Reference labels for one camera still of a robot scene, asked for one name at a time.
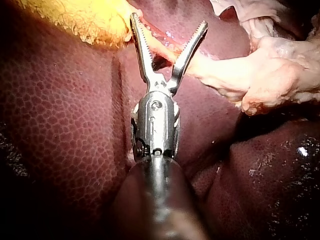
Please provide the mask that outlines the left arm instrument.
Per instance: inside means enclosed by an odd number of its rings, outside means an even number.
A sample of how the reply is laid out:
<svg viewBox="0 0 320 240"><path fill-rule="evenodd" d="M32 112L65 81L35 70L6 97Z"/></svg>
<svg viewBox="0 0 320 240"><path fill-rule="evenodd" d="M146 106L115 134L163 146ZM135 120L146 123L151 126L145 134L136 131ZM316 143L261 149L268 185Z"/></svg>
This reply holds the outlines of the left arm instrument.
<svg viewBox="0 0 320 240"><path fill-rule="evenodd" d="M132 150L136 162L150 155L175 158L180 134L180 108L166 81L148 84L131 111Z"/></svg>

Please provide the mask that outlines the left arm instrument jaw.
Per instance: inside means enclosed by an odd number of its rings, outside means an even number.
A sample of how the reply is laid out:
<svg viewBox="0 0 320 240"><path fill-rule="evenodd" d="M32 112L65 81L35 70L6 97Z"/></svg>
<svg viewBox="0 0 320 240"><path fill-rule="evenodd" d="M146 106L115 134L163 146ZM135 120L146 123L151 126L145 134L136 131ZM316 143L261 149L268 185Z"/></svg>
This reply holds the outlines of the left arm instrument jaw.
<svg viewBox="0 0 320 240"><path fill-rule="evenodd" d="M143 24L136 12L130 15L130 27L135 44L141 79L148 87L166 86L166 80L152 68L152 56L143 30Z"/></svg>
<svg viewBox="0 0 320 240"><path fill-rule="evenodd" d="M167 87L170 93L177 93L187 68L200 44L205 39L207 32L208 23L203 20L177 57L174 65L172 66L171 78L167 82Z"/></svg>

